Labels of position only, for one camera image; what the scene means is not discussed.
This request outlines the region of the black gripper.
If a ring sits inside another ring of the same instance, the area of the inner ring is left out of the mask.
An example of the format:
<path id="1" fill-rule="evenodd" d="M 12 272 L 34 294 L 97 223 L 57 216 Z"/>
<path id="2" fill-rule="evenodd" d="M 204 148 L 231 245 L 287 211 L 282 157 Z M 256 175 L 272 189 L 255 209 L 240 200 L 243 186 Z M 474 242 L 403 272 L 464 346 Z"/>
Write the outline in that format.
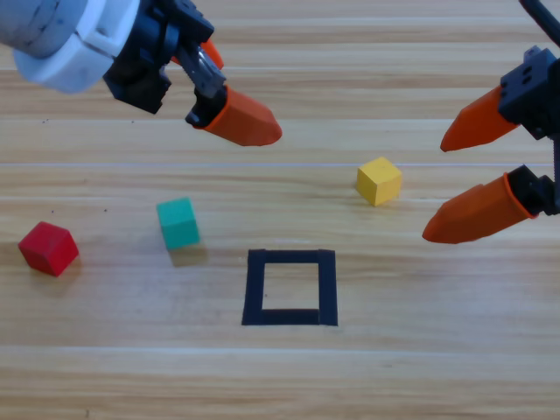
<path id="1" fill-rule="evenodd" d="M 536 140 L 553 142 L 559 180 L 559 58 L 534 46 L 500 86 L 464 107 L 445 132 L 440 149 L 490 144 L 519 125 Z M 539 214 L 555 213 L 555 182 L 522 165 L 446 201 L 423 231 L 428 242 L 460 244 L 494 235 Z"/>
<path id="2" fill-rule="evenodd" d="M 187 123 L 244 147 L 275 143 L 283 131 L 271 110 L 226 87 L 213 33 L 214 26 L 191 1 L 142 1 L 127 42 L 103 79 L 115 99 L 156 114 L 172 84 L 165 67 L 175 58 L 194 85 L 196 103 Z"/>

